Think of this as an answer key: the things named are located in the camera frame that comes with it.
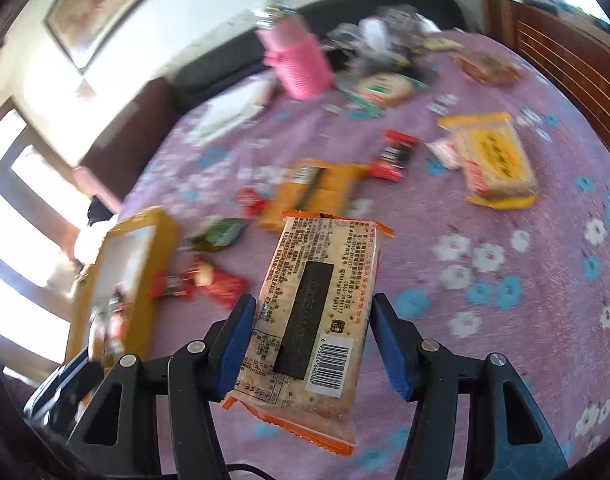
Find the long red snack bar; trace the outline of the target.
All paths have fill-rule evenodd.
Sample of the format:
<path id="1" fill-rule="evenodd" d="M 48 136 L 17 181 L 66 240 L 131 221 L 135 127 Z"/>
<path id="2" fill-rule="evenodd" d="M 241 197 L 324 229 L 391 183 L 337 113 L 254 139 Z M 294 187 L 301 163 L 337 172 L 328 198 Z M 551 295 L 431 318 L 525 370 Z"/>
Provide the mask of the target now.
<path id="1" fill-rule="evenodd" d="M 151 296 L 154 300 L 180 298 L 193 301 L 203 295 L 224 310 L 231 310 L 247 290 L 247 280 L 224 271 L 207 259 L 196 256 L 188 270 L 180 274 L 160 272 L 154 278 Z"/>

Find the orange-edged cracker pack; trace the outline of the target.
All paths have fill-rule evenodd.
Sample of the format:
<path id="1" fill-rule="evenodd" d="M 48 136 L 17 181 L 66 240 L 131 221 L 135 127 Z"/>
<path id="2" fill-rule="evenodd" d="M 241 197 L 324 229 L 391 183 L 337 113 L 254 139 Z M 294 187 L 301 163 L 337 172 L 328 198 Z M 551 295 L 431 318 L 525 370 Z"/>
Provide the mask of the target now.
<path id="1" fill-rule="evenodd" d="M 257 299 L 254 325 L 223 408 L 341 456 L 352 422 L 381 245 L 374 220 L 289 211 Z"/>

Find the red black candy pack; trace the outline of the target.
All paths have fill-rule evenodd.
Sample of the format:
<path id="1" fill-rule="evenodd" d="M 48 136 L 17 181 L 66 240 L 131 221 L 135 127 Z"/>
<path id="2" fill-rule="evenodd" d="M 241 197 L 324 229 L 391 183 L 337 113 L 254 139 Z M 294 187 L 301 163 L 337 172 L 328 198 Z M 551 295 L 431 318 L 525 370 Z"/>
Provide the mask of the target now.
<path id="1" fill-rule="evenodd" d="M 370 165 L 369 176 L 390 182 L 404 180 L 411 156 L 420 144 L 421 141 L 415 136 L 397 130 L 386 130 L 384 145 Z"/>

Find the orange biscuit pack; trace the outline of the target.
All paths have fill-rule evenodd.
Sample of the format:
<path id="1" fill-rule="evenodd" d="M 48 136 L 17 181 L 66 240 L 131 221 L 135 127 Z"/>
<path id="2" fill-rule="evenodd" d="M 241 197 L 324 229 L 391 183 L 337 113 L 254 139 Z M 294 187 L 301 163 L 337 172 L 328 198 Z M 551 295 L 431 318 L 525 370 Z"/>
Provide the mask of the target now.
<path id="1" fill-rule="evenodd" d="M 370 166 L 365 164 L 303 159 L 288 170 L 257 224 L 262 229 L 280 232 L 287 211 L 340 216 L 369 172 Z"/>

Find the yellow cardboard tray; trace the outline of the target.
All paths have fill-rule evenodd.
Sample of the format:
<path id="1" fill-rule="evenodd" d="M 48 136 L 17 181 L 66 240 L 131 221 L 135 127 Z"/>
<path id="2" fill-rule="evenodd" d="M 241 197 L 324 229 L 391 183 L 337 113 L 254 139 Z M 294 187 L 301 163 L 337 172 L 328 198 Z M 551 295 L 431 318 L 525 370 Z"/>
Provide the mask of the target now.
<path id="1" fill-rule="evenodd" d="M 132 305 L 124 349 L 142 359 L 148 356 L 155 318 L 154 282 L 167 269 L 178 239 L 177 223 L 160 207 L 142 210 L 106 233 L 96 262 L 77 286 L 66 361 L 88 344 L 91 312 L 108 305 L 115 286 Z"/>

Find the black bag on floor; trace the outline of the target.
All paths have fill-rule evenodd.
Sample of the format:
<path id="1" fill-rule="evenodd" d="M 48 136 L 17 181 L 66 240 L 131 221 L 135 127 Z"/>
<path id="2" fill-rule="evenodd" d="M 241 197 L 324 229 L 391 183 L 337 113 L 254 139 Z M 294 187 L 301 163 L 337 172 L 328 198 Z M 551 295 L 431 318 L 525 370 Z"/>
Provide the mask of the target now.
<path id="1" fill-rule="evenodd" d="M 114 212 L 109 210 L 102 200 L 93 196 L 87 210 L 87 224 L 93 226 L 95 223 L 111 220 L 114 215 Z"/>

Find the green snack packet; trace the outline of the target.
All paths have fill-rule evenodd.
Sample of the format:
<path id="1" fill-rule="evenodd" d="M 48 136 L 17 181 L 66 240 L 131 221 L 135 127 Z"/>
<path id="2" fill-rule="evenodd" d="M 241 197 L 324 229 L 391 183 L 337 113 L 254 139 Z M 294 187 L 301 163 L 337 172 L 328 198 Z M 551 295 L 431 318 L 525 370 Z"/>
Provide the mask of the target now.
<path id="1" fill-rule="evenodd" d="M 221 252 L 230 247 L 250 222 L 241 218 L 208 217 L 183 239 L 182 252 Z"/>

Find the yellow soda cracker pack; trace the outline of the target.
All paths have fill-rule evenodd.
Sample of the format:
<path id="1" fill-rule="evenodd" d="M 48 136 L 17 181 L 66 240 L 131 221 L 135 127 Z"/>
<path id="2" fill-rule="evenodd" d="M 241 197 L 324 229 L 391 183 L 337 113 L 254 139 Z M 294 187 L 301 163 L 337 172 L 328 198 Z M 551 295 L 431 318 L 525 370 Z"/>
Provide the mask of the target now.
<path id="1" fill-rule="evenodd" d="M 527 209 L 536 204 L 536 174 L 510 114 L 447 116 L 437 125 L 454 142 L 468 202 L 495 210 Z"/>

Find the small red candy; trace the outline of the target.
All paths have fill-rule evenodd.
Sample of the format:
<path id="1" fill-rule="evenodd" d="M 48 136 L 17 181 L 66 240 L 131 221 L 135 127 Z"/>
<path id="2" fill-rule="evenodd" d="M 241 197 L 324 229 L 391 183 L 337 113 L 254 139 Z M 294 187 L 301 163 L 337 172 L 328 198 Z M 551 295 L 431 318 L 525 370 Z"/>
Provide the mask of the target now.
<path id="1" fill-rule="evenodd" d="M 258 218 L 269 204 L 254 188 L 242 188 L 236 201 L 246 218 Z"/>

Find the purple floral tablecloth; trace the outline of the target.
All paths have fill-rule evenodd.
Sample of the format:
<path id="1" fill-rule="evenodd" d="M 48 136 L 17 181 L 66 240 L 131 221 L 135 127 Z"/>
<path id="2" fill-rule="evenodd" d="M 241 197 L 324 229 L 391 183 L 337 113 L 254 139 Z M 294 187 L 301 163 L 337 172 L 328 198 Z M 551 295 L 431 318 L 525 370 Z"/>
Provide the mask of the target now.
<path id="1" fill-rule="evenodd" d="M 524 379 L 578 479 L 610 478 L 610 153 L 584 116 L 534 66 L 509 88 L 480 84 L 447 53 L 419 96 L 370 118 L 344 94 L 279 96 L 209 136 L 204 108 L 181 118 L 122 203 L 160 206 L 186 232 L 234 217 L 238 196 L 270 198 L 302 159 L 372 162 L 386 130 L 440 138 L 440 114 L 506 112 L 533 165 L 538 202 L 498 211 L 466 200 L 459 171 L 427 148 L 405 179 L 367 179 L 353 211 L 384 223 L 376 288 L 420 333 L 462 356 L 503 353 Z"/>

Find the small white red sachet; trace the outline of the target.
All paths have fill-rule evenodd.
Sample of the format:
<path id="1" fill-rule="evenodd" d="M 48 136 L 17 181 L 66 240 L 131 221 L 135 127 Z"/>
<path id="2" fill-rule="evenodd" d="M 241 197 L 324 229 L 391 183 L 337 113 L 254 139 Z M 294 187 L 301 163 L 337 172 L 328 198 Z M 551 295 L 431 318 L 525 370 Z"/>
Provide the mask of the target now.
<path id="1" fill-rule="evenodd" d="M 461 168 L 456 144 L 454 144 L 454 141 L 449 136 L 428 142 L 426 146 L 445 168 L 449 170 Z"/>

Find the stack of white papers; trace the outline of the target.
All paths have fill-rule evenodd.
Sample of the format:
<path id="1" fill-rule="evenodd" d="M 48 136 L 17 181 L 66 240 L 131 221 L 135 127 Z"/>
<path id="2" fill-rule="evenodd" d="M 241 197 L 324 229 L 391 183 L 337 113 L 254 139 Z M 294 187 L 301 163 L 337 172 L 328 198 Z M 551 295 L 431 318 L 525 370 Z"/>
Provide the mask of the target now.
<path id="1" fill-rule="evenodd" d="M 186 133 L 186 142 L 199 148 L 250 122 L 268 107 L 278 87 L 274 73 L 253 76 L 242 86 L 210 100 L 198 124 Z"/>

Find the brown snack wrapper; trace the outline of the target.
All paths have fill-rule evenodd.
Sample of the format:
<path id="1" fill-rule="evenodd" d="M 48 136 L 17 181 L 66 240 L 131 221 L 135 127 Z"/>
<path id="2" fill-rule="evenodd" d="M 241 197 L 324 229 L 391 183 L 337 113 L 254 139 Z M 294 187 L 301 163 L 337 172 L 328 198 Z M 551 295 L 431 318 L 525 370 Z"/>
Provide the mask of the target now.
<path id="1" fill-rule="evenodd" d="M 522 79 L 518 66 L 486 52 L 457 52 L 450 58 L 470 77 L 491 87 L 509 87 Z"/>

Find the round green-label cake pack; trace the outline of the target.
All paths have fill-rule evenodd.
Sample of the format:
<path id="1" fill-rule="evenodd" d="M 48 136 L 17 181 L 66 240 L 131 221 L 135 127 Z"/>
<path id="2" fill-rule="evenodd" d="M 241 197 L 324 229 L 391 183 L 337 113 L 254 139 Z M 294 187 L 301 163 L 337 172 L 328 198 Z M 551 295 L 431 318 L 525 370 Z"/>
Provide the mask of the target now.
<path id="1" fill-rule="evenodd" d="M 339 73 L 335 88 L 349 101 L 349 114 L 360 118 L 381 118 L 385 113 L 412 99 L 419 90 L 416 81 L 403 74 L 377 73 L 359 78 Z"/>

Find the wooden tv cabinet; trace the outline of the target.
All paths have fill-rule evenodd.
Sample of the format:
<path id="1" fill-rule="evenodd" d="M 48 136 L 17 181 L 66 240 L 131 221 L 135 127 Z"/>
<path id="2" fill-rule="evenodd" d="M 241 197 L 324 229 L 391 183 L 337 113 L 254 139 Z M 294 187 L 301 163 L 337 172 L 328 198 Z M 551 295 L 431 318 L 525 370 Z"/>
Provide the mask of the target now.
<path id="1" fill-rule="evenodd" d="M 549 0 L 482 0 L 485 32 L 531 62 L 610 153 L 610 35 Z"/>

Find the black sofa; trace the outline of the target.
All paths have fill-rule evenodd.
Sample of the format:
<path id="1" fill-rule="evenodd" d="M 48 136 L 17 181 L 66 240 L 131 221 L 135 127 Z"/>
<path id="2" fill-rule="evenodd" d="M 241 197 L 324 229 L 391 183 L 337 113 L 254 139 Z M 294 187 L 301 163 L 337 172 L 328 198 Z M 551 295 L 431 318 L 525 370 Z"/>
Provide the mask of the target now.
<path id="1" fill-rule="evenodd" d="M 303 23 L 303 36 L 322 39 L 341 24 L 357 24 L 378 10 L 412 6 L 441 29 L 466 29 L 465 17 L 456 0 L 319 0 L 296 10 Z M 194 55 L 170 78 L 172 102 L 184 114 L 224 92 L 234 84 L 266 68 L 265 46 L 259 32 L 251 29 Z"/>

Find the pink sleeved bottle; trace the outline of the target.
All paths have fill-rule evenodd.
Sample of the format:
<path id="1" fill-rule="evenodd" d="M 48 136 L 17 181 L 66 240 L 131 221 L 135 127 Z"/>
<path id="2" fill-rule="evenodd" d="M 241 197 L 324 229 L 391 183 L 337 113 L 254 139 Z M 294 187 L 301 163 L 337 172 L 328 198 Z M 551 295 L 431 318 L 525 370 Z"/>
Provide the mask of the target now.
<path id="1" fill-rule="evenodd" d="M 274 69 L 291 98 L 310 100 L 332 87 L 331 65 L 300 14 L 285 14 L 258 26 L 256 35 L 265 48 L 264 64 Z"/>

